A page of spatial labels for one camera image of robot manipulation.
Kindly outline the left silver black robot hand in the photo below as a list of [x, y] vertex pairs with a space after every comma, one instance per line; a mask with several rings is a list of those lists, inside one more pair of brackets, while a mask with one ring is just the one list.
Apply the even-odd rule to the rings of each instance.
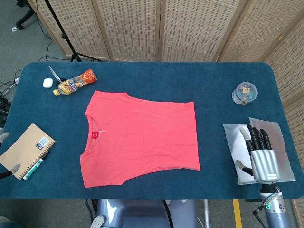
[[[0, 144], [2, 145], [3, 141], [9, 136], [9, 133], [2, 133], [0, 135]], [[18, 169], [20, 168], [20, 164], [16, 164], [11, 170], [8, 170], [6, 172], [2, 172], [0, 174], [0, 178], [6, 178], [8, 176], [12, 176], [14, 173], [16, 173], [18, 171]]]

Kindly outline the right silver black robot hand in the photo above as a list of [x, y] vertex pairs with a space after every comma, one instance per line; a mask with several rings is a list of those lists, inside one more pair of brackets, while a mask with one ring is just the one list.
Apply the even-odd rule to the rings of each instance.
[[247, 125], [249, 133], [243, 127], [240, 132], [245, 140], [250, 157], [251, 168], [246, 167], [240, 160], [235, 164], [243, 172], [254, 177], [262, 185], [275, 184], [281, 179], [276, 152], [272, 150], [268, 134], [264, 129], [258, 130]]

